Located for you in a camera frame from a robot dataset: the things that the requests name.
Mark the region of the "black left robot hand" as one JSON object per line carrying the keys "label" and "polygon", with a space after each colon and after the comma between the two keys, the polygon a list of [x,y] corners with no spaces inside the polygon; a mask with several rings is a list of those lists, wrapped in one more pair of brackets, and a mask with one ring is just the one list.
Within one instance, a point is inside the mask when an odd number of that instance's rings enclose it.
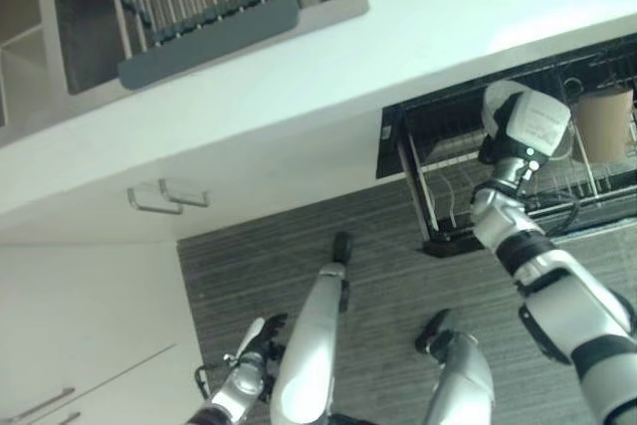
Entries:
{"label": "black left robot hand", "polygon": [[239,346],[238,360],[244,361],[248,357],[259,356],[264,362],[280,361],[286,347],[276,342],[276,339],[285,327],[288,316],[288,314],[276,314],[267,319],[256,318]]}

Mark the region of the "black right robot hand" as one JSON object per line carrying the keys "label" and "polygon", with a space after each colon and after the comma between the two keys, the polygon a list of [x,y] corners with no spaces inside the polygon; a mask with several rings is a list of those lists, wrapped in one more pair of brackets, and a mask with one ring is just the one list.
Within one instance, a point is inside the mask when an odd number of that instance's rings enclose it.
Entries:
{"label": "black right robot hand", "polygon": [[518,158],[544,165],[557,150],[570,119],[568,106],[534,90],[486,99],[482,158],[488,164]]}

